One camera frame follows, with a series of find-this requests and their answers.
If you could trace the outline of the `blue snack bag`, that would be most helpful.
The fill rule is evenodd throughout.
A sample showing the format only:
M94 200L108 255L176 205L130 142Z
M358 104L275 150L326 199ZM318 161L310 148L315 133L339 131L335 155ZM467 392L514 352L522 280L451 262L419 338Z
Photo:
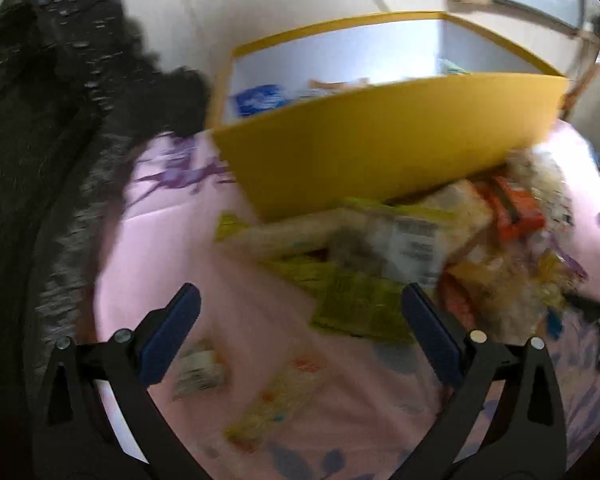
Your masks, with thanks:
M283 107L289 103L289 99L279 84L261 84L235 93L232 102L237 115L247 118Z

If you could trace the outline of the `small grey-green snack packet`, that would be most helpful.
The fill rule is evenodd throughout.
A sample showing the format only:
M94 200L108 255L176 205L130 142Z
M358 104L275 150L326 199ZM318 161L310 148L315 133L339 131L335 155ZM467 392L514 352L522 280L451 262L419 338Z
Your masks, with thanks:
M175 399L196 391L219 388L227 381L227 367L210 339L196 341L185 348L176 361Z

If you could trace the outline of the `pink floral cloth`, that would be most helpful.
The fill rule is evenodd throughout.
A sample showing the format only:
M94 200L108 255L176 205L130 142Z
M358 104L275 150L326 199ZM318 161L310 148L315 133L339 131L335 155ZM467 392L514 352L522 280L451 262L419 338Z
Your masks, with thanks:
M562 167L576 228L565 251L588 274L581 294L600 301L600 172L583 136L558 122L542 148ZM442 390L417 346L390 347L327 335L309 326L313 298L214 242L222 212L255 222L236 185L208 177L195 194L163 188L123 214L96 282L99 340L135 328L185 282L201 293L201 315L188 344L206 340L228 378L222 386L174 399L174 362L149 391L164 418L215 479L388 479L439 413ZM579 313L547 341L567 422L568 467L600 433L600 338ZM253 454L220 448L222 431L274 374L301 352L320 352L326 382L290 422Z

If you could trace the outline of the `long cream snack packet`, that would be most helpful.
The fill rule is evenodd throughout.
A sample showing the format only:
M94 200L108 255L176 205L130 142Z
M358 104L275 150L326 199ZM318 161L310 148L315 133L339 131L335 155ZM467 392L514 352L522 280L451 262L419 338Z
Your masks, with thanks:
M310 354L286 361L223 431L223 437L240 452L256 452L309 402L327 377L327 366Z

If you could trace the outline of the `yellow-green snack packet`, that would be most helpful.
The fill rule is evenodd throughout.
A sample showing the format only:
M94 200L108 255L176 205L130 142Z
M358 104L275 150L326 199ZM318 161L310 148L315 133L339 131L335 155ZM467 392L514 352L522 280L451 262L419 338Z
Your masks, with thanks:
M268 268L315 299L310 325L324 333L410 346L415 337L401 310L403 285L309 257Z

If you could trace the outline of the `white-label clear snack bag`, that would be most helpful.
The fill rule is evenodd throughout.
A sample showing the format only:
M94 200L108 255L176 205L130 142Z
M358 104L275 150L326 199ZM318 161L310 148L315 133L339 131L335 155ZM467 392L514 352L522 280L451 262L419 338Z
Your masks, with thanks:
M398 206L349 198L343 212L346 224L332 238L336 261L374 278L415 282L426 290L436 288L445 263L492 221L489 205L473 195Z

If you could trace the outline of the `orange snack packet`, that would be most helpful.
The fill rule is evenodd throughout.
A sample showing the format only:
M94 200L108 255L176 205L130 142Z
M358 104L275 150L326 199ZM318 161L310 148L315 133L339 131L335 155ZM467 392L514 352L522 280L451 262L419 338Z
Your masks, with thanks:
M521 240L545 228L539 203L512 179L495 176L482 180L478 183L478 193L491 208L501 243Z

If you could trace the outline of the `white popcorn snack bag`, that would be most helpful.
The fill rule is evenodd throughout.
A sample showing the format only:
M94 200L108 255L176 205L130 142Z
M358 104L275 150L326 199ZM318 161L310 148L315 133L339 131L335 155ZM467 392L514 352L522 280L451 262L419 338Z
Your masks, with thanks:
M547 231L570 231L573 227L571 195L553 155L540 148L513 150L507 156L507 167L512 178L539 204Z

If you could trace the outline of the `wooden chair with cushion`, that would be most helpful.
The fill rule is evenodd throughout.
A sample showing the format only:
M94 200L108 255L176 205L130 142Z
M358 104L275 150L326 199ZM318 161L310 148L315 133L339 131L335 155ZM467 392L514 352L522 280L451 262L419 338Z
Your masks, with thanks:
M600 167L600 13L578 31L581 50L574 61L571 87L562 101L560 119L578 130Z

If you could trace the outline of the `dark carved wooden furniture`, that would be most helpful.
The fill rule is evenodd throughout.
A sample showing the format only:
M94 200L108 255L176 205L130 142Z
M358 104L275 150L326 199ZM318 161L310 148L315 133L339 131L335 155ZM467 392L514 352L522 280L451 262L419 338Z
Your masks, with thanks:
M140 151L193 139L209 100L201 72L158 66L122 0L0 0L0 408L26 410L79 333Z

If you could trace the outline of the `yellow cardboard box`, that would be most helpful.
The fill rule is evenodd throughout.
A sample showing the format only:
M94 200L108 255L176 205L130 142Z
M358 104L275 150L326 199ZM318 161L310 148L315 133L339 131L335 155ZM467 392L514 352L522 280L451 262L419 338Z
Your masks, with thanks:
M232 96L289 103L240 118ZM498 166L543 141L567 78L507 38L441 11L357 16L236 48L207 126L263 220L388 200Z

